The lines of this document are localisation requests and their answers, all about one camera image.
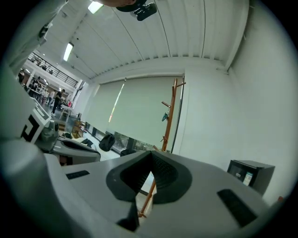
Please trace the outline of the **black glass-door cabinet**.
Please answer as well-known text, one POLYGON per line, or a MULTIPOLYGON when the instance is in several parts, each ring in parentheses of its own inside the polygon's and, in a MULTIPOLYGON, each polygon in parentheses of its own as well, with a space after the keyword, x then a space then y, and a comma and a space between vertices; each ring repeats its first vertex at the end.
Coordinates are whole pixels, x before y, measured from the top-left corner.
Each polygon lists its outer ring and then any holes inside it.
POLYGON ((275 166, 256 161, 231 160, 227 172, 263 196, 274 170, 275 166))

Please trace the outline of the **white table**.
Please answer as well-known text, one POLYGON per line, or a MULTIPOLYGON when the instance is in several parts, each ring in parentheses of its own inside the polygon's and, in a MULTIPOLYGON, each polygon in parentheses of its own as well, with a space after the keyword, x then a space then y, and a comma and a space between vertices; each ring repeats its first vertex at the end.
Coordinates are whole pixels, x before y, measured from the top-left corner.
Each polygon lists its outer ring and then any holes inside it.
POLYGON ((60 115, 60 119, 62 118, 66 118, 66 120, 68 120, 69 116, 72 113, 72 107, 66 106, 66 105, 61 105, 61 115, 60 115))

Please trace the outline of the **pale roller blind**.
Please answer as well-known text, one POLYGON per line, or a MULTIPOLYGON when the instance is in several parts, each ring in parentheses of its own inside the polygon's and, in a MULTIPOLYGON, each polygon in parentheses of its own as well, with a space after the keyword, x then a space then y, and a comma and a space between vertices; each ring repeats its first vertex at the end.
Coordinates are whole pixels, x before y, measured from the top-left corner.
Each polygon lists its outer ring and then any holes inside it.
POLYGON ((101 132, 114 132, 162 147, 174 80, 178 76, 128 79, 100 85, 84 113, 85 121, 101 132))

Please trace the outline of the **black railing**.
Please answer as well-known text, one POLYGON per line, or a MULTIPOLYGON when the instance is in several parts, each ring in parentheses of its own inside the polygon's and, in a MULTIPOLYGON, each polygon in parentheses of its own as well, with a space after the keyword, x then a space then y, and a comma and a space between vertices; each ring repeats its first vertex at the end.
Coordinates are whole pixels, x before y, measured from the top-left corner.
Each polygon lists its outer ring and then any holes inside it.
POLYGON ((78 81, 73 79, 72 77, 68 76, 52 64, 48 63, 43 58, 39 57, 35 53, 31 53, 27 58, 31 63, 35 64, 42 70, 46 71, 47 73, 51 74, 52 76, 58 78, 59 80, 63 81, 64 83, 76 87, 78 84, 78 81))

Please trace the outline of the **person's grey shirt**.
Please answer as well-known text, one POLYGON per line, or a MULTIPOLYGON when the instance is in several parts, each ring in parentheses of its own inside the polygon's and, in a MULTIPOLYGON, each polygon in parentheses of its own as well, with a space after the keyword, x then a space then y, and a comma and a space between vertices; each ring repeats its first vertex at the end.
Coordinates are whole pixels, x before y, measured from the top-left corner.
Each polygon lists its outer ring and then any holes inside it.
POLYGON ((17 75, 29 55, 43 45, 54 18, 68 0, 42 0, 25 17, 17 28, 5 53, 4 60, 17 75))

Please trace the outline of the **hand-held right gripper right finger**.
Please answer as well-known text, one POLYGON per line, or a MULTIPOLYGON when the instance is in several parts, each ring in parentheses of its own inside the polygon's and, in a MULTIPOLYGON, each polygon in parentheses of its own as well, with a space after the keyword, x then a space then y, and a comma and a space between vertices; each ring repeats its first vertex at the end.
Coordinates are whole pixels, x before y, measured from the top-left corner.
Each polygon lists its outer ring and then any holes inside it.
POLYGON ((253 238, 277 214, 261 195, 222 169, 152 152, 157 192, 140 226, 147 238, 253 238))

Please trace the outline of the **rectangular ceiling light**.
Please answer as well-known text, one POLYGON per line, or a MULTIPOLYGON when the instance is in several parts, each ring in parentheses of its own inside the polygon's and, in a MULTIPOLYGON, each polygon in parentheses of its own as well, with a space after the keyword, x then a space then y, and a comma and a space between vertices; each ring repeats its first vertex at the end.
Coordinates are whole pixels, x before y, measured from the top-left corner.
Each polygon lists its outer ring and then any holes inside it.
POLYGON ((69 42, 67 44, 64 55, 63 55, 63 60, 64 61, 68 61, 68 58, 69 58, 69 56, 72 52, 73 47, 74 47, 74 44, 72 42, 69 42))
POLYGON ((97 1, 91 1, 91 3, 88 6, 88 10, 92 13, 95 14, 101 7, 103 7, 103 4, 97 1))

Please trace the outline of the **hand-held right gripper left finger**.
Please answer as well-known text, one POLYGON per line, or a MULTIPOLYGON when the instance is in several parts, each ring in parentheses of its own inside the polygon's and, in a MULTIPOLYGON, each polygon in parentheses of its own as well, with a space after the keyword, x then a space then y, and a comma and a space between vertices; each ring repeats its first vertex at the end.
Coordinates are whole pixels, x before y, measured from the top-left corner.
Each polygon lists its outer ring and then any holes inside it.
POLYGON ((139 225, 137 181, 149 152, 61 166, 46 154, 47 231, 54 238, 152 238, 139 225))

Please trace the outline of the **wooden shelf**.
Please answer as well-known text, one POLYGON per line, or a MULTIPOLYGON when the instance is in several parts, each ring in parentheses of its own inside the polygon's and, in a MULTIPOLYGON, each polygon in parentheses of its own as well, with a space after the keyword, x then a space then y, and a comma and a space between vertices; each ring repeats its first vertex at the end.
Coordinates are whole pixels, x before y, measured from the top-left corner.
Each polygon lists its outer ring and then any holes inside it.
POLYGON ((71 135, 73 138, 82 138, 85 130, 85 122, 77 120, 72 127, 71 135))

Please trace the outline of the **black rounded backpack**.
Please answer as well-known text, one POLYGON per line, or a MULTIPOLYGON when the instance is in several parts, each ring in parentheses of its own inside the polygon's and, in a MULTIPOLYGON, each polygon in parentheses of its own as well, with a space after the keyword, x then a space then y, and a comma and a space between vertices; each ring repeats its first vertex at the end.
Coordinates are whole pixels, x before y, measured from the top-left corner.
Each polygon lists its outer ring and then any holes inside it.
POLYGON ((106 134, 99 143, 99 148, 105 152, 111 150, 115 143, 115 137, 113 134, 106 134))

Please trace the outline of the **brown wooden coat rack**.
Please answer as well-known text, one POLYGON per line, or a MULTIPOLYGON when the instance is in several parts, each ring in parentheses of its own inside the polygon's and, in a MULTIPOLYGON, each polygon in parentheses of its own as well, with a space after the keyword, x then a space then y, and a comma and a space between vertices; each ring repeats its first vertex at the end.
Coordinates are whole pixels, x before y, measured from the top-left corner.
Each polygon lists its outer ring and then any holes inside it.
MULTIPOLYGON (((172 119, 173 119, 173 114, 174 114, 174 109, 175 109, 175 101, 176 101, 176 92, 177 88, 185 85, 185 82, 178 84, 178 79, 174 79, 174 84, 172 86, 172 96, 171 96, 171 103, 167 104, 164 101, 162 101, 162 104, 167 106, 169 109, 169 113, 167 116, 167 126, 166 126, 166 131, 165 135, 163 136, 161 142, 163 142, 162 145, 162 152, 166 152, 167 145, 168 145, 168 140, 169 140, 169 135, 170 135, 170 130, 171 130, 171 124, 172 124, 172 119)), ((145 202, 141 208, 141 210, 138 212, 138 217, 139 218, 146 218, 146 215, 144 214, 146 209, 148 208, 148 205, 150 202, 153 200, 153 191, 156 189, 156 181, 153 179, 153 182, 151 184, 150 190, 146 196, 145 202)))

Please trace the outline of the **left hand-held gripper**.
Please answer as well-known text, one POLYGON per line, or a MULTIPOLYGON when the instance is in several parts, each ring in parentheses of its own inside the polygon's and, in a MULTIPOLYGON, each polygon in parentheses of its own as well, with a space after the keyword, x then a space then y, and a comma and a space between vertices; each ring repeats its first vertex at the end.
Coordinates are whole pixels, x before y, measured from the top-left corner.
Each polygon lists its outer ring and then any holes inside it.
POLYGON ((51 116, 35 102, 25 127, 21 134, 21 139, 35 144, 43 152, 52 152, 59 156, 60 161, 67 164, 85 164, 98 162, 101 159, 100 153, 79 143, 73 139, 58 139, 59 124, 51 120, 51 116))

